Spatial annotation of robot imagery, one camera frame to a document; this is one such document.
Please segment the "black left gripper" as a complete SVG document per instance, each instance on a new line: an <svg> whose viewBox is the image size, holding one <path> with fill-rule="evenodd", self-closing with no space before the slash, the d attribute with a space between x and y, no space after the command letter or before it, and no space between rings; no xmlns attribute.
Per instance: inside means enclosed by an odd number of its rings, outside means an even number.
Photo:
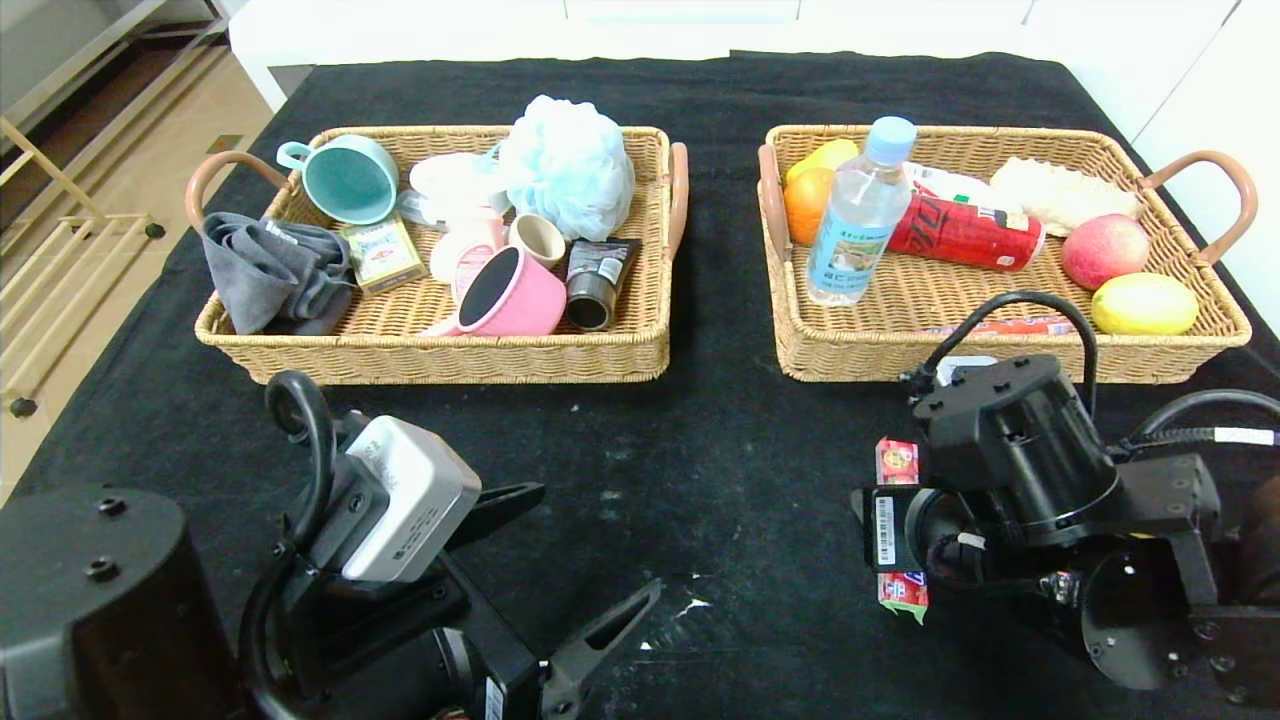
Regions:
<svg viewBox="0 0 1280 720"><path fill-rule="evenodd" d="M445 551L488 538L538 507L544 496L545 486L535 482L483 491ZM413 597L408 634L392 655L393 719L430 719L453 710L467 719L577 719L596 671L664 589L662 579L648 582L575 632L540 671L529 644L449 553L431 569L435 577Z"/></svg>

